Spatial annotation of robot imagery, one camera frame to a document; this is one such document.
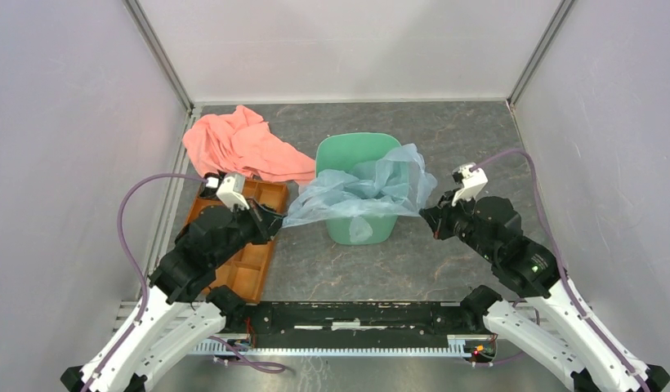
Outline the blue plastic trash bag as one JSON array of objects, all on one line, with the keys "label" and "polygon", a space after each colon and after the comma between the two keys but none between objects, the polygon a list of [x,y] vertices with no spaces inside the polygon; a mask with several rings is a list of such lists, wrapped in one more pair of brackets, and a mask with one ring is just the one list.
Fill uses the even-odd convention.
[{"label": "blue plastic trash bag", "polygon": [[283,227],[324,222],[335,243],[382,243],[400,216],[419,216],[437,185],[417,146],[401,145],[347,171],[321,171],[290,204]]}]

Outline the green trash bin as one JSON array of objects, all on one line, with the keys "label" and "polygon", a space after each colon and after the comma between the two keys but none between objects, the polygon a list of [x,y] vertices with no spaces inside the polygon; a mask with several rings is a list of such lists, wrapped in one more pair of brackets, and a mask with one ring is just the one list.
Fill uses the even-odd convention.
[{"label": "green trash bin", "polygon": [[329,136],[317,149],[316,175],[323,172],[329,179],[338,174],[345,183],[342,192],[355,199],[351,213],[343,218],[325,221],[330,238],[341,245],[370,245],[386,241],[397,222],[395,215],[368,215],[362,202],[384,197],[376,180],[382,176],[377,161],[401,146],[394,137],[384,133],[356,132]]}]

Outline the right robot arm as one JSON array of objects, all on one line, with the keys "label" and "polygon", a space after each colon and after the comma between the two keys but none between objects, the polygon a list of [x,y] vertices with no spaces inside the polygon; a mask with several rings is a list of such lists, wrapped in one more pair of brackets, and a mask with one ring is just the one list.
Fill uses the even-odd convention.
[{"label": "right robot arm", "polygon": [[499,282],[545,317],[553,336],[518,314],[493,290],[480,286],[462,302],[460,320],[471,333],[485,329],[509,340],[541,363],[570,391],[661,391],[670,375],[627,350],[593,312],[581,315],[585,302],[571,279],[562,280],[555,256],[526,237],[521,217],[506,198],[484,197],[456,205],[441,202],[423,208],[421,217],[435,238],[456,237],[491,264]]}]

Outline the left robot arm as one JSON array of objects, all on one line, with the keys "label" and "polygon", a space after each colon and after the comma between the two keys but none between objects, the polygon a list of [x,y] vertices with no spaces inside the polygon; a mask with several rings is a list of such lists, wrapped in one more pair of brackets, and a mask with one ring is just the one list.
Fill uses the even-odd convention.
[{"label": "left robot arm", "polygon": [[244,305],[226,286],[171,331],[176,317],[216,278],[216,271],[247,245],[267,244],[283,215],[249,200],[248,208],[205,207],[178,236],[150,275],[149,290],[107,345],[90,362],[69,367],[60,380],[68,391],[150,391],[194,347],[211,335],[237,332]]}]

